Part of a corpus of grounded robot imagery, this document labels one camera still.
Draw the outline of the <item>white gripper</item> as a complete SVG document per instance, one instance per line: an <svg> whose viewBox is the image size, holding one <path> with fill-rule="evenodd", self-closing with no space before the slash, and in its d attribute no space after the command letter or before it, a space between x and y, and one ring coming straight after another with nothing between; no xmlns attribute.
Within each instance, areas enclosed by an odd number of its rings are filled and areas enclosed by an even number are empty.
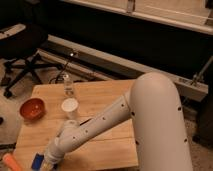
<svg viewBox="0 0 213 171"><path fill-rule="evenodd" d="M47 158L41 154L36 154L33 162L31 164L32 170L40 171L56 171L57 170L58 161L55 159Z"/></svg>

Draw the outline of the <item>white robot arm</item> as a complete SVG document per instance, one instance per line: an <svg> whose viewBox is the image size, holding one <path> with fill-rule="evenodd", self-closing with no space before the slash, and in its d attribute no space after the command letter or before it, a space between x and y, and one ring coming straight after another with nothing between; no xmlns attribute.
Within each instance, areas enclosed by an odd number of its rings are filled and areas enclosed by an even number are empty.
<svg viewBox="0 0 213 171"><path fill-rule="evenodd" d="M51 171L92 138L131 120L140 171L193 171L180 96L165 75L150 72L102 112L66 121L47 145L38 171Z"/></svg>

